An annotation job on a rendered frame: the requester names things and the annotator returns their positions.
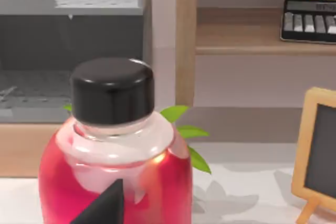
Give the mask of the wooden open shelf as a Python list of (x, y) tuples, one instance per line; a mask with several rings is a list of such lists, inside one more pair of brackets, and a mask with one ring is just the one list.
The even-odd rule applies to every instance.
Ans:
[(336, 57), (333, 44), (280, 41), (279, 17), (279, 9), (198, 9), (197, 0), (176, 0), (175, 102), (194, 104), (197, 55)]

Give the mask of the wooden framed blackboard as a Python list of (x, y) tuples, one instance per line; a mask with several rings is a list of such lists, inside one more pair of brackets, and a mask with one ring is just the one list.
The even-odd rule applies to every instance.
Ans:
[(307, 202), (296, 224), (307, 224), (319, 206), (336, 212), (336, 91), (306, 92), (291, 192)]

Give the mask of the red bottle with black cap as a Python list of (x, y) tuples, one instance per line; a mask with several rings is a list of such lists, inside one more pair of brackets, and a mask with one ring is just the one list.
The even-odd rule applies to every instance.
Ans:
[(154, 109), (154, 74), (141, 60), (98, 58), (71, 77), (71, 117), (40, 161), (44, 224), (70, 224), (117, 179), (123, 224), (192, 224), (190, 153)]

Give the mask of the black and grey calculator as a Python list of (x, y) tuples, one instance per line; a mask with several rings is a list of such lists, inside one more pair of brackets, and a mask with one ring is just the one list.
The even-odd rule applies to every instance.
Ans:
[(336, 1), (284, 0), (280, 39), (336, 44)]

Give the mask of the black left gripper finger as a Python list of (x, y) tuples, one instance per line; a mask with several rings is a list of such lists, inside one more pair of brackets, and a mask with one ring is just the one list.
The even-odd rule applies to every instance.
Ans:
[(123, 224), (123, 180), (117, 179), (70, 224)]

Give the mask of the pale wooden drawer front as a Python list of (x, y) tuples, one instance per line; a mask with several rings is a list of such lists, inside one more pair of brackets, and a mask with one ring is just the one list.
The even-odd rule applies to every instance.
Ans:
[(40, 158), (61, 124), (0, 124), (0, 177), (36, 178)]

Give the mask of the grey pierced drawer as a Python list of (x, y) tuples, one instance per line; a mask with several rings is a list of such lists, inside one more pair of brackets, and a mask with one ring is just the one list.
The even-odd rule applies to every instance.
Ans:
[(64, 121), (70, 73), (100, 57), (152, 62), (152, 0), (0, 0), (0, 124)]

